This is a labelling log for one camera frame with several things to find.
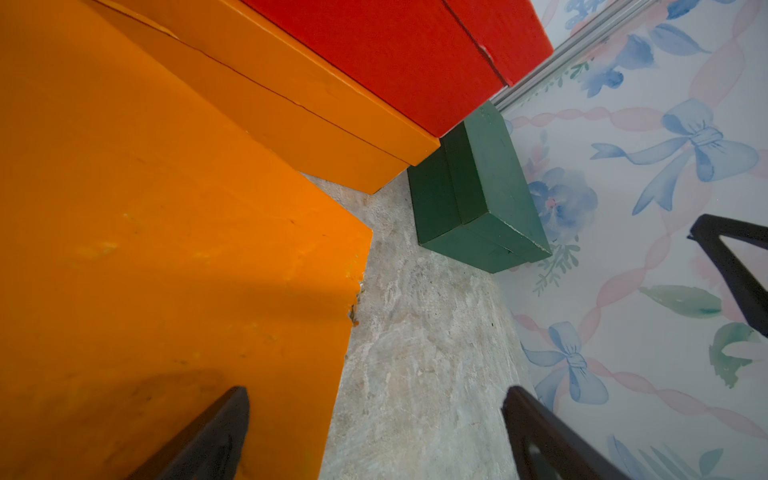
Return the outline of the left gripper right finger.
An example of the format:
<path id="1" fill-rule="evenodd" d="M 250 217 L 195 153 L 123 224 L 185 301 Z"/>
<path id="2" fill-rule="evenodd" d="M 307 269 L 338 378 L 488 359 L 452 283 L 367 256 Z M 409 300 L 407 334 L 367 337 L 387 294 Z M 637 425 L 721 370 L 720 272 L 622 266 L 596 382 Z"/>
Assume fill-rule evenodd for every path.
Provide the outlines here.
<path id="1" fill-rule="evenodd" d="M 521 479 L 628 477 L 521 386 L 508 389 L 501 414 Z"/>

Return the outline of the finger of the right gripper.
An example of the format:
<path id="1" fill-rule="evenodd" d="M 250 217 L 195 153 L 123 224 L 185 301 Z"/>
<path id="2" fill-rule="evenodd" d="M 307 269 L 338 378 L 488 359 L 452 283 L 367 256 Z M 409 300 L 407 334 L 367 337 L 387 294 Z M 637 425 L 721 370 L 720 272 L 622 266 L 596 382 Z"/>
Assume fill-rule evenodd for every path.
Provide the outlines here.
<path id="1" fill-rule="evenodd" d="M 725 245 L 722 237 L 767 249 L 767 227 L 720 217 L 701 215 L 690 229 L 695 241 L 722 275 L 747 324 L 767 337 L 767 290 L 747 266 Z"/>

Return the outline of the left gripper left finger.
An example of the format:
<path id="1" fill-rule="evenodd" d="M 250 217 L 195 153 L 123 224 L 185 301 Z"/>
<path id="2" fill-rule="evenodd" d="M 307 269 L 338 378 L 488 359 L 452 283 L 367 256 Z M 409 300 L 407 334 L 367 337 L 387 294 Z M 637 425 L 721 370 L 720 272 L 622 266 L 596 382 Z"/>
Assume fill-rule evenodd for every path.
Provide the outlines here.
<path id="1" fill-rule="evenodd" d="M 249 428 L 247 389 L 227 390 L 130 479 L 233 479 Z"/>

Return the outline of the red shoebox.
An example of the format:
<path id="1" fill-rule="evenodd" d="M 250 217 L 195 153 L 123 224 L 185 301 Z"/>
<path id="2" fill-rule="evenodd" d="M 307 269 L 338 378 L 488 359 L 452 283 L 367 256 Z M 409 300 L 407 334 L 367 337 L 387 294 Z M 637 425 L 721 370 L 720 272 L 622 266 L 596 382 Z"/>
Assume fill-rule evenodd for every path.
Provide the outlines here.
<path id="1" fill-rule="evenodd" d="M 252 1 L 435 137 L 553 53 L 529 1 Z"/>

